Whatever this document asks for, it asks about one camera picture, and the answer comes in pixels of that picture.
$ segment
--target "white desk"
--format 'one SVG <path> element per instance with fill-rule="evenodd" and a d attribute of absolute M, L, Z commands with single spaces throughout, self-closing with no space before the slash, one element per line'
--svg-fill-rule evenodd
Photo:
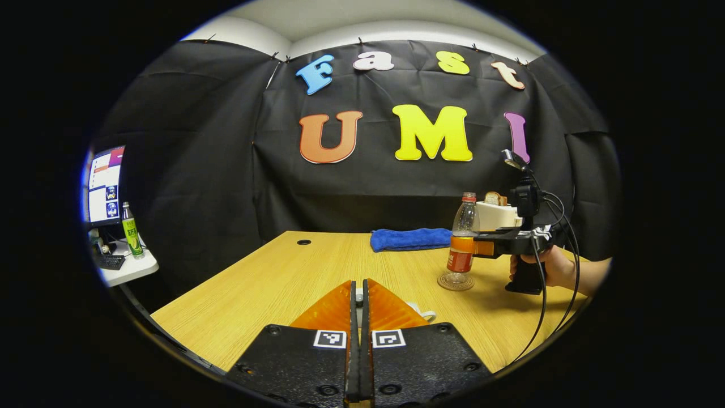
<path fill-rule="evenodd" d="M 126 252 L 131 253 L 126 241 L 114 241 L 113 243 L 116 244 L 116 250 L 113 251 L 113 255 L 124 255 Z M 145 277 L 159 270 L 159 264 L 156 262 L 153 254 L 151 254 L 151 251 L 144 249 L 144 253 L 146 256 L 141 259 L 135 259 L 133 255 L 126 256 L 126 260 L 121 265 L 121 269 L 117 271 L 100 268 L 106 284 L 109 287 L 120 285 L 130 280 Z"/>

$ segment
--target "green bottle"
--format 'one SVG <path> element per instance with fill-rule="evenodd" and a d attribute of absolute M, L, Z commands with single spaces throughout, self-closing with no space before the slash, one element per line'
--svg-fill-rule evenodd
<path fill-rule="evenodd" d="M 123 232 L 126 234 L 126 241 L 128 242 L 128 247 L 131 249 L 133 257 L 136 259 L 143 258 L 146 254 L 144 254 L 144 249 L 141 248 L 141 241 L 138 238 L 138 231 L 136 230 L 136 220 L 133 218 L 131 209 L 128 207 L 128 201 L 123 202 L 121 223 L 123 224 Z"/>

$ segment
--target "keyboard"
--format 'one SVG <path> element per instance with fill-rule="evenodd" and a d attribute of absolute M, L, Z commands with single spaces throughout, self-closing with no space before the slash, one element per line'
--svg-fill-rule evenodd
<path fill-rule="evenodd" d="M 112 269 L 114 271 L 121 269 L 121 265 L 123 265 L 125 260 L 126 257 L 123 255 L 103 255 L 96 257 L 99 268 Z"/>

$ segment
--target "blue towel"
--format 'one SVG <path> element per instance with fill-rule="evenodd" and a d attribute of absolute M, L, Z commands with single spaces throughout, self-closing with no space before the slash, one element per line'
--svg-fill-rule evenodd
<path fill-rule="evenodd" d="M 413 231 L 376 229 L 370 236 L 373 252 L 382 250 L 421 250 L 451 245 L 451 231 L 445 228 L 420 228 Z"/>

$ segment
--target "white ceiling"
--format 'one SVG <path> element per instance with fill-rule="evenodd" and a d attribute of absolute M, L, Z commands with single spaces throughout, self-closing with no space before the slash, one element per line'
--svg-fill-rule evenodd
<path fill-rule="evenodd" d="M 347 25 L 420 20 L 476 30 L 544 53 L 518 31 L 458 0 L 255 0 L 225 15 L 264 25 L 292 42 Z"/>

